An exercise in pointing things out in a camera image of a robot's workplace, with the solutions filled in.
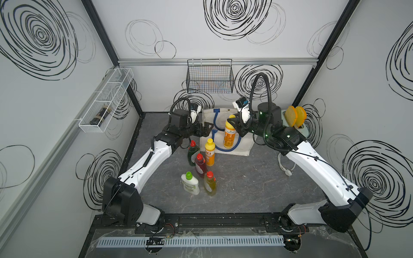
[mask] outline wall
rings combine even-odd
[[[411,256],[412,11],[409,0],[362,1],[337,51],[341,64],[330,55],[301,102],[317,151],[374,194],[370,258]],[[353,227],[366,248],[367,214],[359,220]]]
[[[16,20],[31,24],[21,28],[23,35],[17,34],[19,24],[0,22],[1,219],[97,95],[112,63],[81,1],[0,3],[3,17],[19,6]],[[136,91],[137,85],[130,87]],[[79,255],[94,215],[101,213],[103,183],[118,174],[138,118],[125,95],[105,133],[78,134],[0,257]]]
[[[318,57],[347,1],[103,0],[94,4],[120,59],[190,59]],[[337,46],[345,42],[348,29]],[[185,66],[133,69],[143,111],[165,111],[174,96],[186,95]],[[199,91],[190,97],[205,103],[203,108],[232,107],[233,100],[249,95],[251,78],[263,71],[272,78],[272,99],[287,108],[310,69],[310,65],[234,66],[232,93]],[[265,87],[258,88],[253,108],[266,100]]]
[[[80,1],[0,2],[1,222],[112,64]]]

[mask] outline white bottle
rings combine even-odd
[[[192,176],[191,172],[187,172],[181,176],[183,188],[185,191],[190,192],[191,194],[199,194],[199,183],[198,179]]]

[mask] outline bottle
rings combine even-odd
[[[206,177],[204,177],[204,186],[208,195],[213,196],[216,194],[216,179],[212,171],[206,173]]]
[[[199,153],[199,146],[195,143],[195,141],[191,141],[191,144],[188,148],[188,162],[191,166],[195,166],[195,158]]]
[[[199,153],[195,159],[195,170],[201,178],[204,178],[205,174],[208,172],[204,156],[201,153]]]
[[[207,166],[212,166],[215,162],[215,143],[211,138],[205,144],[205,160]]]
[[[235,133],[237,131],[235,128],[228,122],[225,122],[225,136],[224,136],[224,147],[227,149],[231,149],[234,145],[235,140]]]
[[[199,194],[198,179],[193,177],[191,172],[182,174],[181,180],[182,180],[183,188],[185,189],[185,191],[190,192],[191,194],[195,194],[195,195]]]
[[[105,118],[110,114],[110,112],[112,111],[112,109],[108,106],[103,106],[103,108],[101,108],[99,110],[99,112],[96,114],[96,116],[89,122],[89,124],[91,125],[98,125],[101,126],[103,124],[103,121],[105,120]]]

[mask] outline wire basket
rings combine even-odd
[[[232,93],[234,74],[232,59],[189,59],[186,73],[188,93]]]
[[[131,68],[115,69],[79,123],[85,133],[105,132],[132,78]]]

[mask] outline marble surface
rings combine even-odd
[[[161,132],[167,123],[166,113],[146,114],[129,167],[150,148],[150,137]],[[199,144],[199,138],[191,139]],[[188,140],[184,140],[183,146],[187,145]],[[252,213],[281,212],[290,203],[325,199],[320,187],[300,167],[296,166],[288,177],[278,166],[278,152],[256,144],[248,157],[215,154],[210,170],[217,181],[216,195],[207,195],[202,187],[199,195],[190,194],[180,180],[187,171],[196,174],[195,167],[188,163],[187,152],[178,148],[159,166],[140,193],[144,203],[166,213]],[[293,166],[283,156],[281,162],[286,168]]]

